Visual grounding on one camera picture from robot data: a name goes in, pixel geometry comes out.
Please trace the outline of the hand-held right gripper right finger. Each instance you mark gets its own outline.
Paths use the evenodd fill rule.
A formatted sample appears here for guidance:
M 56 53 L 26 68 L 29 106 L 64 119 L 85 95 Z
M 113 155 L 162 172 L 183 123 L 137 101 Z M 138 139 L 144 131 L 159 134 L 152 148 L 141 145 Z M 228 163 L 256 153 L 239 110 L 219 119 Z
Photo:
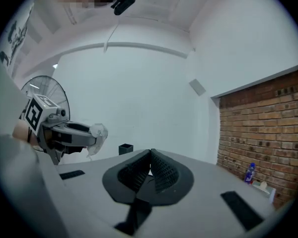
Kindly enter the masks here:
M 150 150 L 150 171 L 136 198 L 151 206 L 168 206 L 178 203 L 192 189 L 194 176 L 184 164 Z

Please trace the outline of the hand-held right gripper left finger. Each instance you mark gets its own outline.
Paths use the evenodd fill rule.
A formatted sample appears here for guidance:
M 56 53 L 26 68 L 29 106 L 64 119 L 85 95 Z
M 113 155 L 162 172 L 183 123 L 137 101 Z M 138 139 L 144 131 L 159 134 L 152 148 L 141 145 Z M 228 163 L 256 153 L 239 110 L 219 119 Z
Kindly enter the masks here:
M 102 177 L 105 190 L 114 201 L 132 204 L 149 174 L 150 164 L 151 152 L 144 150 L 109 168 Z

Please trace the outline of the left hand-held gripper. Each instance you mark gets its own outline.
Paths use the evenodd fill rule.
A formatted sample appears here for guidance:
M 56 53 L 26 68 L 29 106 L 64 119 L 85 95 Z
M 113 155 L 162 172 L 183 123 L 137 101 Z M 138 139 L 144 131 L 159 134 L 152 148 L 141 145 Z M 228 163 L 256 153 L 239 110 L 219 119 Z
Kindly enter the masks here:
M 90 126 L 69 121 L 66 110 L 44 95 L 32 95 L 24 119 L 36 136 L 39 147 L 55 165 L 68 152 L 67 147 L 87 147 L 96 143 Z

